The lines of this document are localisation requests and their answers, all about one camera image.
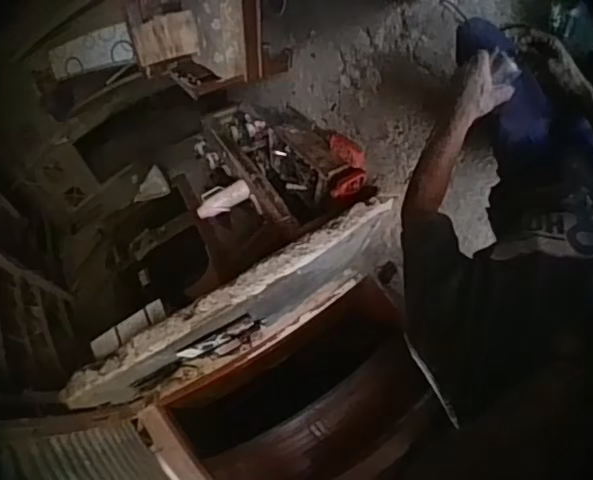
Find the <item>cable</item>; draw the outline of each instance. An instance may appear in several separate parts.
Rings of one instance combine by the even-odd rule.
[[[461,23],[465,23],[469,18],[463,13],[463,11],[451,0],[440,0],[440,4],[446,10],[449,10],[455,17],[456,20]]]

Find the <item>person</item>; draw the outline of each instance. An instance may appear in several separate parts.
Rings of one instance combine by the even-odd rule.
[[[546,34],[531,32],[516,45],[471,19],[456,40],[458,94],[435,125],[402,208],[412,354],[461,430],[489,426],[496,412],[512,422],[503,442],[516,434],[524,443],[537,418],[583,411],[592,419],[565,431],[593,431],[593,87]],[[519,50],[544,60],[546,90],[527,68],[511,85],[494,85],[496,56],[516,58]],[[500,181],[488,209],[497,240],[468,258],[440,207],[474,124],[491,135]],[[531,427],[521,430],[521,422]],[[476,448],[480,463],[485,454]]]

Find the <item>clutter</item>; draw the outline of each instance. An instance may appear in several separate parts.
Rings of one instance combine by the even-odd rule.
[[[176,356],[193,360],[212,352],[217,355],[226,355],[242,344],[241,339],[248,337],[259,327],[259,321],[254,321],[249,316],[245,316],[240,321],[227,327],[224,331],[210,335],[206,339],[199,340],[190,347],[181,350]]]
[[[134,197],[134,202],[147,202],[155,198],[169,195],[171,189],[169,182],[157,165],[154,165],[147,173],[145,180],[138,187],[138,193]]]

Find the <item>dusty floor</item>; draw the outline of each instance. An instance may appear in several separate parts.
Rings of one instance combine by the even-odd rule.
[[[497,24],[533,23],[547,8],[527,0],[456,3],[467,16]],[[235,96],[288,103],[348,134],[366,149],[372,181],[400,204],[455,68],[454,15],[439,0],[288,0],[284,15],[266,23],[272,47],[293,49],[293,67]],[[470,145],[444,204],[469,255],[494,240],[485,208],[495,170],[488,148]],[[394,216],[379,248],[383,258],[401,261],[399,231]]]

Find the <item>wooden frame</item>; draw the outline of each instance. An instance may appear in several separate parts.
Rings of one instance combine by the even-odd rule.
[[[343,309],[351,308],[350,305],[362,305],[369,308],[370,320],[390,325],[392,328],[400,326],[399,311],[386,300],[386,294],[374,280],[366,278],[352,285],[353,288],[343,290],[344,293],[340,297],[333,297],[333,303],[319,303],[318,307],[314,308],[316,313],[312,313],[311,319],[318,318],[323,313],[329,316],[327,320],[339,315],[338,318],[343,318]],[[366,305],[367,298],[371,299],[370,307]],[[279,359],[278,362],[281,361],[280,358],[289,354],[290,349],[302,348],[312,335],[318,335],[321,326],[317,325],[317,322],[311,322],[307,328],[310,332],[305,336],[296,329],[290,330],[289,336],[283,338],[285,342],[295,340],[291,347],[281,342],[275,345],[282,349],[276,357]],[[408,452],[417,439],[427,431],[432,416],[440,410],[440,405],[426,385],[422,373],[417,370],[410,355],[405,354],[405,351],[402,334],[398,339],[390,338],[354,374],[328,394],[290,419],[215,457],[198,456],[192,447],[191,438],[181,430],[171,409],[186,405],[188,395],[196,397],[198,404],[205,401],[200,399],[197,389],[209,388],[209,396],[227,395],[242,383],[251,381],[259,372],[273,368],[276,360],[263,359],[262,355],[256,355],[255,359],[260,360],[263,365],[252,366],[250,363],[243,366],[238,363],[232,370],[226,368],[224,375],[214,372],[217,377],[215,381],[221,385],[216,387],[216,390],[214,385],[196,381],[188,385],[188,388],[177,390],[171,395],[161,392],[156,398],[156,403],[144,408],[138,414],[138,419],[152,438],[154,451],[181,480],[233,478],[234,473],[236,478],[240,475],[241,479],[274,478],[269,472],[278,473],[282,468],[295,475],[294,478],[302,478],[309,468],[307,455],[322,455],[324,452],[330,455],[331,462],[324,467],[328,468],[324,478],[376,478]],[[249,374],[242,372],[248,368],[254,371]],[[398,384],[398,380],[402,379],[406,379],[407,383]],[[394,391],[391,386],[395,384],[398,387]],[[402,416],[399,415],[400,408],[407,409]],[[373,430],[376,424],[380,425],[377,427],[378,434]],[[366,429],[366,432],[372,432],[369,434],[368,445],[361,442],[356,444],[355,439],[352,440],[351,432],[359,431],[361,428]],[[347,458],[347,448],[350,447],[356,449],[356,463],[347,469],[346,465],[353,460]],[[270,463],[276,462],[276,471],[273,471],[271,466],[262,465],[264,449],[273,448],[276,448],[274,454],[284,456],[271,457],[268,460]]]
[[[179,480],[212,480],[189,447],[189,442],[169,413],[162,407],[150,405],[138,413],[160,455]]]

